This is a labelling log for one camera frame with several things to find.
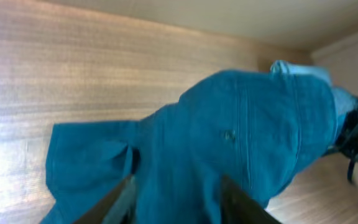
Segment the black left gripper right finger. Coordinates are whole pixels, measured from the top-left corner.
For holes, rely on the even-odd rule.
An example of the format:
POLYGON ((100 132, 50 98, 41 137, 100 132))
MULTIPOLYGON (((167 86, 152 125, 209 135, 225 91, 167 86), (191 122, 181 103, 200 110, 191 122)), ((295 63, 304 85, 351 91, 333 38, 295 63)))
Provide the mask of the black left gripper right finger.
POLYGON ((280 224, 227 175, 221 179, 221 216, 223 224, 280 224))

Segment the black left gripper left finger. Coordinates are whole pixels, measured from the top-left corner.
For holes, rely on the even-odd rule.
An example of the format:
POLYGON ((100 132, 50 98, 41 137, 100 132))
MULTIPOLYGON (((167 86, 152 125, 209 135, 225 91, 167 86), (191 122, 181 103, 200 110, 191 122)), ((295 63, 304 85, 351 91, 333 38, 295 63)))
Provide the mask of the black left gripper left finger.
POLYGON ((135 177, 128 175, 74 224, 134 224, 135 177))

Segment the dark blue denim shorts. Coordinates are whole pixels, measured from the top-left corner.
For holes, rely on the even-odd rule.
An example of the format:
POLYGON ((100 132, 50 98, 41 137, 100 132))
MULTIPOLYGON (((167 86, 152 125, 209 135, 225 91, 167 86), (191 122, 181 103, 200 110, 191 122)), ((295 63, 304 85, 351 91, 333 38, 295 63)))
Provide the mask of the dark blue denim shorts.
POLYGON ((130 174, 137 223, 219 223, 223 175, 266 207, 334 142, 305 111, 291 78, 226 70, 138 121, 56 124, 44 223, 74 222, 130 174))

